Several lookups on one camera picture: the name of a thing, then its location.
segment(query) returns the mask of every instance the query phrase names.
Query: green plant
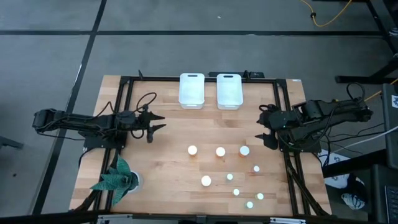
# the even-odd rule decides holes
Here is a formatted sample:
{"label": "green plant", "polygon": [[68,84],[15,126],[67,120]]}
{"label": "green plant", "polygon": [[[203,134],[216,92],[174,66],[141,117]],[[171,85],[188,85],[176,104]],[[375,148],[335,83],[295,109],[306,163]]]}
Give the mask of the green plant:
{"label": "green plant", "polygon": [[116,169],[109,167],[110,174],[101,174],[102,180],[91,187],[93,190],[114,190],[112,205],[116,205],[127,194],[128,190],[138,185],[137,175],[130,171],[129,164],[118,156]]}

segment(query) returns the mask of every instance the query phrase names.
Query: wooden tabletop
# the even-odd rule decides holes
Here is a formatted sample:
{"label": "wooden tabletop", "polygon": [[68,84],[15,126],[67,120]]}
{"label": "wooden tabletop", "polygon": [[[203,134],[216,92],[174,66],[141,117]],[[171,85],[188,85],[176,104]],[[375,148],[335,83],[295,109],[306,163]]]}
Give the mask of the wooden tabletop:
{"label": "wooden tabletop", "polygon": [[[99,113],[108,101],[114,101],[120,76],[106,75],[94,114]],[[291,105],[305,101],[300,80],[287,80]],[[145,138],[127,138],[122,157],[130,168],[144,178],[141,191],[127,194],[114,206],[112,212],[207,214],[207,215],[292,215],[287,185],[287,175],[282,153],[266,148],[254,136],[268,133],[256,121],[261,104],[275,103],[271,84],[244,83],[244,103],[238,110],[219,110],[216,102],[216,83],[205,83],[205,105],[201,110],[184,110],[178,102],[178,82],[134,82],[130,110],[144,94],[156,92],[156,100],[149,110],[165,116],[154,124],[167,124],[154,134],[154,142]],[[198,154],[190,157],[187,148],[195,145]],[[226,155],[216,157],[217,147],[224,147]],[[238,156],[241,146],[250,148],[246,158]],[[95,149],[84,156],[75,184],[70,208],[79,206],[97,183],[103,161],[104,149]],[[301,154],[306,186],[324,210],[331,213],[320,163],[311,154]],[[260,172],[253,173],[253,166]],[[234,179],[226,180],[232,173]],[[203,187],[201,178],[211,177],[211,185]],[[234,196],[233,189],[239,189]],[[296,186],[299,211],[302,201]],[[263,193],[264,200],[256,200]],[[100,208],[104,207],[103,194]],[[244,204],[252,201],[252,209]]]}

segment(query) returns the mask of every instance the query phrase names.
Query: yellow cable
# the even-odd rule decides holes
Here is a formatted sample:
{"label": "yellow cable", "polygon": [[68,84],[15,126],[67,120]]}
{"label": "yellow cable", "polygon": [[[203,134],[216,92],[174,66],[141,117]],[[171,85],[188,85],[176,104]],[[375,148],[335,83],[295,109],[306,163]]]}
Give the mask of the yellow cable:
{"label": "yellow cable", "polygon": [[[300,1],[302,1],[304,4],[306,4],[306,5],[310,8],[311,13],[314,13],[312,6],[309,5],[308,2],[306,2],[305,0],[300,0]],[[313,21],[313,23],[314,23],[317,27],[325,27],[325,26],[331,24],[334,20],[336,20],[339,16],[341,16],[341,14],[346,10],[346,8],[351,4],[352,1],[353,1],[353,0],[349,0],[349,1],[347,2],[346,6],[345,6],[345,7],[344,7],[344,8],[343,8],[331,21],[329,21],[329,22],[327,22],[327,23],[325,23],[325,24],[319,25],[319,24],[317,24],[317,21],[315,20],[315,16],[312,16],[312,21]]]}
{"label": "yellow cable", "polygon": [[[397,78],[396,80],[394,80],[392,83],[390,83],[390,85],[394,84],[395,82],[398,82],[398,78]],[[378,91],[377,93],[375,93],[375,94],[369,96],[368,98],[366,98],[365,102],[368,101],[368,100],[370,100],[371,98],[374,98],[375,96],[377,96],[377,95],[380,94],[380,93],[381,93],[381,90]]]}
{"label": "yellow cable", "polygon": [[[300,0],[300,1],[302,1],[304,4],[306,4],[306,5],[310,8],[311,13],[314,13],[312,6],[311,6],[308,2],[306,2],[305,0]],[[346,10],[346,8],[349,6],[349,4],[351,4],[352,1],[353,1],[353,0],[349,0],[349,1],[347,2],[346,6],[345,6],[345,7],[344,7],[344,8],[343,8],[331,21],[329,21],[329,22],[327,22],[327,23],[325,23],[325,24],[319,25],[319,24],[317,24],[317,21],[315,20],[315,16],[312,16],[313,23],[314,23],[317,27],[325,27],[325,26],[331,24],[334,20],[336,20],[336,19],[344,12],[344,10]],[[392,83],[390,83],[390,85],[392,85],[392,84],[394,84],[394,83],[396,83],[396,82],[398,82],[398,78],[397,78],[396,80],[394,80]],[[368,101],[368,100],[370,100],[371,98],[374,98],[375,96],[379,95],[380,93],[381,93],[381,91],[378,91],[377,93],[375,93],[375,94],[369,96],[368,98],[365,99],[365,102]]]}

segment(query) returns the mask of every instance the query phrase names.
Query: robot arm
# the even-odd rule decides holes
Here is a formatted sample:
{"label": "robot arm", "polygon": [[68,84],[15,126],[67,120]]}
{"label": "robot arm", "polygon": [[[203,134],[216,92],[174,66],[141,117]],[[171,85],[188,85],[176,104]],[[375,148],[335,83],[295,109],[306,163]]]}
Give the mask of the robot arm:
{"label": "robot arm", "polygon": [[264,145],[277,149],[278,134],[287,143],[301,148],[302,152],[318,152],[312,146],[313,135],[343,122],[369,121],[373,112],[369,110],[361,98],[345,101],[310,100],[292,107],[292,111],[281,111],[275,105],[261,105],[260,119],[257,123],[270,129],[270,134],[257,135],[263,139]]}
{"label": "robot arm", "polygon": [[164,119],[162,116],[148,112],[148,106],[144,105],[142,112],[137,116],[134,111],[123,111],[101,116],[86,116],[70,114],[55,109],[41,110],[35,113],[33,128],[37,133],[53,131],[56,129],[68,129],[78,131],[83,137],[112,139],[120,132],[147,131],[147,142],[153,141],[153,134],[165,124],[151,126],[153,120]]}

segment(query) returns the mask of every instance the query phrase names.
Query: small cup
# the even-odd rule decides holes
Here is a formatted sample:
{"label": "small cup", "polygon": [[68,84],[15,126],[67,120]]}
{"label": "small cup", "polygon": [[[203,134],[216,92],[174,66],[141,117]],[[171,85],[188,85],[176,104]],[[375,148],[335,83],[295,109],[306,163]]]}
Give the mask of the small cup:
{"label": "small cup", "polygon": [[196,146],[188,147],[188,154],[190,156],[192,156],[192,157],[195,156],[197,154],[197,152],[198,152],[198,148]]}
{"label": "small cup", "polygon": [[232,174],[227,174],[227,175],[226,175],[226,179],[227,179],[227,180],[232,180],[232,179],[234,179],[234,175],[232,175]]}
{"label": "small cup", "polygon": [[233,193],[235,196],[238,196],[238,195],[239,195],[239,190],[238,190],[238,189],[234,189],[234,190],[232,191],[232,193]]}
{"label": "small cup", "polygon": [[254,166],[253,167],[254,172],[260,172],[260,167],[259,166]]}
{"label": "small cup", "polygon": [[225,155],[225,149],[223,147],[218,147],[216,149],[216,155],[220,158],[223,157]]}
{"label": "small cup", "polygon": [[208,187],[208,186],[210,186],[210,184],[211,184],[211,178],[209,177],[209,176],[203,176],[202,178],[201,178],[201,184],[204,186],[204,187]]}
{"label": "small cup", "polygon": [[262,199],[264,199],[264,195],[262,193],[258,193],[258,194],[256,194],[256,199],[262,200]]}
{"label": "small cup", "polygon": [[246,208],[253,208],[253,202],[246,202],[245,204]]}
{"label": "small cup", "polygon": [[246,157],[246,156],[249,155],[249,153],[250,153],[250,149],[249,149],[249,147],[247,147],[247,146],[242,146],[242,147],[239,149],[239,156],[240,156],[240,157]]}

